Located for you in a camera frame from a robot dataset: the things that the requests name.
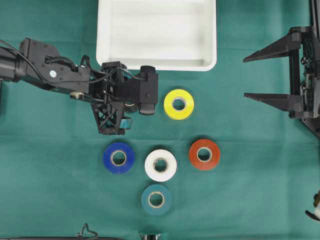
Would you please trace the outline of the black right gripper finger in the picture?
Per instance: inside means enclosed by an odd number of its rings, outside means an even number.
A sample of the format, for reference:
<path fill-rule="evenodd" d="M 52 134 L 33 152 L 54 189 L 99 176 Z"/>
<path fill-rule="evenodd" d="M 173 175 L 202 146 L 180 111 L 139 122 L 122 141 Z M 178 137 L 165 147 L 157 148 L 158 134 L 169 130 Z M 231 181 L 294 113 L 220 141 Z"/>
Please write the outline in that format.
<path fill-rule="evenodd" d="M 257 102 L 265 103 L 284 112 L 289 111 L 288 94 L 244 93 L 243 96 Z"/>
<path fill-rule="evenodd" d="M 245 57 L 243 62 L 253 62 L 264 59 L 289 57 L 301 48 L 301 33 L 292 32 L 273 42 L 267 47 Z"/>

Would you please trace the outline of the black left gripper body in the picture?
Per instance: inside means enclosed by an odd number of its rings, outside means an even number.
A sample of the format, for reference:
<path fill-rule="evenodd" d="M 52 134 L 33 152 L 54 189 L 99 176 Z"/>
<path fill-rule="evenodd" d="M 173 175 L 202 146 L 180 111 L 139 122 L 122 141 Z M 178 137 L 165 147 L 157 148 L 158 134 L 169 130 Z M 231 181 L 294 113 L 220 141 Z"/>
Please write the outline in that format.
<path fill-rule="evenodd" d="M 130 102 L 128 96 L 119 94 L 120 86 L 124 82 L 112 82 L 108 79 L 109 75 L 102 72 L 101 69 L 99 71 L 91 70 L 90 76 L 89 92 L 82 93 L 80 100 L 97 103 L 106 103 L 108 101 Z"/>

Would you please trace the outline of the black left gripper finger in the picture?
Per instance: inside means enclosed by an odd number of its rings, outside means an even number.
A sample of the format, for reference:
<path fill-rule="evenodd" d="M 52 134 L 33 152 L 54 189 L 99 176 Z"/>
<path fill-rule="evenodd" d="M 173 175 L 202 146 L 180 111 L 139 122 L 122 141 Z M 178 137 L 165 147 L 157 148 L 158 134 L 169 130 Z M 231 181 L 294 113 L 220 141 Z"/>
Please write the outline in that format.
<path fill-rule="evenodd" d="M 98 133 L 103 135 L 124 135 L 131 129 L 132 119 L 124 116 L 125 104 L 120 101 L 91 103 Z"/>
<path fill-rule="evenodd" d="M 104 62 L 101 66 L 101 71 L 108 75 L 108 80 L 113 83 L 123 83 L 128 77 L 122 71 L 127 70 L 127 66 L 120 61 Z"/>

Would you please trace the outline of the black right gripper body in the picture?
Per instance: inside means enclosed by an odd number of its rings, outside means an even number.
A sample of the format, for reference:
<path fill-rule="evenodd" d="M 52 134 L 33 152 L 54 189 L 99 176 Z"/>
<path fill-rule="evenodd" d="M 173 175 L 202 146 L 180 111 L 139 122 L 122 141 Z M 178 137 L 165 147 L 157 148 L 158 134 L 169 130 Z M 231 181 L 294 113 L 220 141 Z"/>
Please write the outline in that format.
<path fill-rule="evenodd" d="M 304 118 L 315 119 L 320 116 L 320 39 L 314 26 L 292 27 L 291 34 L 299 33 L 302 52 L 300 63 L 304 66 L 305 80 L 300 84 L 303 96 Z"/>

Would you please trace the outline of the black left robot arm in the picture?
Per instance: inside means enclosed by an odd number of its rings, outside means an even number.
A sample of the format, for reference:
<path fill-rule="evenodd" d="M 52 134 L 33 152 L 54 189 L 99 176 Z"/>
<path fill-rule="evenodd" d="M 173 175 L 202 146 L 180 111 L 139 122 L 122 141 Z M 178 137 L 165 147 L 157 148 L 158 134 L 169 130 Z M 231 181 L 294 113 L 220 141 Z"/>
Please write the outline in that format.
<path fill-rule="evenodd" d="M 0 43 L 2 82 L 24 81 L 89 103 L 100 134 L 124 135 L 131 128 L 132 119 L 124 115 L 126 102 L 116 96 L 116 88 L 128 80 L 127 67 L 121 62 L 105 62 L 96 70 L 87 55 L 75 64 L 45 42 L 25 38 L 19 49 L 3 40 Z"/>

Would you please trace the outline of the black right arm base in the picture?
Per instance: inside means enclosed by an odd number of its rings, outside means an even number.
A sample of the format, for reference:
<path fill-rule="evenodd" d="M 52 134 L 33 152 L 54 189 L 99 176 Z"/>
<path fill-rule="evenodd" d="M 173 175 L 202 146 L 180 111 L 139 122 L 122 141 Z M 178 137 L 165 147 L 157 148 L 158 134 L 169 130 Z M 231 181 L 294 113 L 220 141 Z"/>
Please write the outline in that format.
<path fill-rule="evenodd" d="M 318 0 L 310 1 L 312 27 L 318 29 L 320 38 L 320 2 Z M 302 120 L 303 124 L 317 137 L 320 136 L 320 117 L 306 118 Z"/>

